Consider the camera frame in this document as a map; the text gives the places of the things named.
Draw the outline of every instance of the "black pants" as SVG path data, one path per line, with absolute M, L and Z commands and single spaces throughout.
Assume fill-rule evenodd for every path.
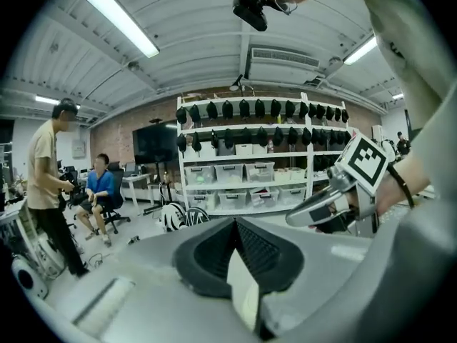
M 64 256 L 70 273 L 83 274 L 85 268 L 71 238 L 64 214 L 59 209 L 30 209 L 30 212 Z

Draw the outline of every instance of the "seated man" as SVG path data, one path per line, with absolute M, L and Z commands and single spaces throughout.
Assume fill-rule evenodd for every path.
M 81 222 L 90 230 L 86 240 L 89 240 L 96 234 L 96 230 L 89 221 L 89 214 L 92 213 L 97 221 L 97 226 L 101 231 L 101 237 L 106 246 L 111 246 L 111 240 L 106 233 L 105 221 L 102 214 L 107 206 L 111 204 L 111 198 L 114 195 L 114 178 L 113 174 L 106 170 L 109 164 L 109 158 L 106 154 L 97 156 L 92 170 L 87 176 L 86 193 L 88 199 L 82 201 L 76 210 L 76 215 Z

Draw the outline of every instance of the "brick wall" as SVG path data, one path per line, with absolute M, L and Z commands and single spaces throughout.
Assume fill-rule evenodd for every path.
M 282 96 L 290 98 L 300 98 L 300 91 L 295 89 L 278 89 L 273 91 L 268 87 L 254 87 L 256 96 Z M 239 93 L 227 91 L 227 88 L 209 89 L 199 91 L 208 98 L 213 97 L 216 93 L 219 97 L 239 96 Z M 320 101 L 327 104 L 341 105 L 341 100 L 325 94 L 309 92 L 308 99 L 311 101 Z M 362 133 L 371 137 L 371 127 L 375 124 L 381 124 L 379 115 L 346 102 L 350 119 L 349 125 L 361 130 Z M 162 99 L 139 108 L 132 109 L 124 114 L 114 117 L 91 131 L 91 155 L 92 161 L 97 154 L 101 152 L 108 154 L 112 161 L 126 163 L 134 161 L 134 148 L 132 131 L 149 126 L 151 119 L 160 118 L 163 121 L 176 120 L 176 96 Z M 329 126 L 338 126 L 338 122 L 328 123 Z

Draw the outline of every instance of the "white shelving unit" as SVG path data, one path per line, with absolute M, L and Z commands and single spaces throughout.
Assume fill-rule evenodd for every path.
M 222 99 L 209 99 L 209 100 L 202 100 L 202 101 L 191 101 L 191 102 L 183 102 L 181 97 L 178 97 L 177 101 L 177 109 L 183 107 L 190 109 L 193 105 L 197 105 L 200 111 L 201 118 L 207 118 L 206 116 L 206 106 L 210 103 L 213 102 L 216 105 L 216 108 L 218 109 L 219 115 L 222 113 L 222 105 L 225 103 L 225 101 L 229 101 L 233 105 L 233 116 L 239 115 L 238 111 L 238 106 L 239 102 L 245 99 L 250 107 L 251 110 L 253 110 L 254 105 L 257 101 L 257 99 L 260 99 L 264 104 L 265 104 L 265 112 L 269 113 L 271 109 L 271 102 L 273 99 L 276 99 L 277 101 L 281 102 L 282 104 L 282 110 L 281 114 L 284 114 L 285 112 L 285 103 L 287 101 L 291 101 L 292 103 L 296 104 L 297 111 L 300 109 L 300 104 L 301 102 L 306 103 L 308 106 L 309 104 L 313 104 L 317 106 L 318 104 L 322 106 L 330 106 L 332 108 L 339 108 L 341 110 L 345 109 L 346 106 L 344 102 L 341 102 L 340 106 L 336 106 L 333 104 L 327 104 L 327 103 L 320 103 L 316 101 L 309 101 L 308 96 L 305 93 L 301 93 L 301 98 L 300 99 L 291 99 L 291 98 L 278 98 L 278 97 L 238 97 L 238 98 L 222 98 Z M 223 132 L 226 129 L 230 129 L 232 131 L 241 131 L 245 128 L 248 128 L 252 130 L 253 133 L 258 131 L 260 127 L 263 127 L 269 134 L 273 133 L 276 130 L 276 127 L 279 127 L 280 129 L 283 129 L 283 131 L 287 131 L 291 127 L 297 130 L 303 130 L 307 128 L 310 132 L 313 129 L 323 129 L 325 131 L 346 131 L 348 129 L 348 124 L 346 123 L 345 126 L 343 127 L 332 127 L 332 126 L 315 126 L 311 124 L 311 118 L 309 116 L 305 116 L 305 124 L 234 124 L 234 125 L 224 125 L 224 126 L 206 126 L 206 127 L 199 127 L 199 128 L 194 128 L 194 129 L 181 129 L 181 125 L 178 123 L 178 136 L 180 134 L 184 135 L 192 135 L 194 133 L 198 134 L 206 134 L 206 133 L 211 133 L 212 131 L 217 132 Z M 181 178 L 182 178 L 182 187 L 183 187 L 183 195 L 184 195 L 184 202 L 186 204 L 186 208 L 189 207 L 189 202 L 187 199 L 187 192 L 194 192 L 194 191 L 211 191 L 211 190 L 221 190 L 221 189 L 249 189 L 249 188 L 256 188 L 256 187 L 277 187 L 277 186 L 283 186 L 283 185 L 293 185 L 293 184 L 306 184 L 306 198 L 309 198 L 312 195 L 313 191 L 313 183 L 314 182 L 321 182 L 328 180 L 328 177 L 326 174 L 321 174 L 318 177 L 315 177 L 314 172 L 313 172 L 313 158 L 318 155 L 339 155 L 342 151 L 314 151 L 313 150 L 313 144 L 309 144 L 307 151 L 299 151 L 299 152 L 276 152 L 273 154 L 248 154 L 248 155 L 231 155 L 231 156 L 207 156 L 207 157 L 200 157 L 200 158 L 191 158 L 191 159 L 185 159 L 183 154 L 179 152 L 179 167 L 181 171 Z M 308 176 L 307 179 L 300 179 L 300 180 L 289 180 L 285 182 L 264 182 L 264 183 L 247 183 L 244 181 L 243 183 L 220 183 L 220 182 L 215 182 L 213 184 L 198 184 L 198 185 L 187 185 L 186 184 L 186 179 L 185 179 L 185 171 L 184 167 L 185 164 L 195 164 L 195 163 L 211 163 L 211 162 L 217 162 L 221 163 L 223 161 L 241 161 L 241 160 L 255 160 L 255 159 L 277 159 L 277 158 L 293 158 L 293 157 L 300 157 L 300 156 L 306 156 L 307 157 L 307 174 L 312 174 L 313 176 L 310 177 Z M 260 214 L 260 213 L 270 213 L 270 212 L 283 212 L 287 211 L 289 209 L 293 209 L 295 207 L 294 204 L 287 204 L 287 205 L 281 205 L 279 204 L 276 207 L 252 207 L 250 204 L 246 206 L 246 208 L 243 209 L 222 209 L 220 207 L 216 207 L 215 210 L 213 211 L 208 211 L 210 215 L 218 215 L 218 216 L 224 216 L 224 215 L 243 215 L 243 214 Z

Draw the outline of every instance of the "television screen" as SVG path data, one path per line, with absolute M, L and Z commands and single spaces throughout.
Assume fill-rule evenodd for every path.
M 151 164 L 178 159 L 175 124 L 153 124 L 133 132 L 135 163 Z

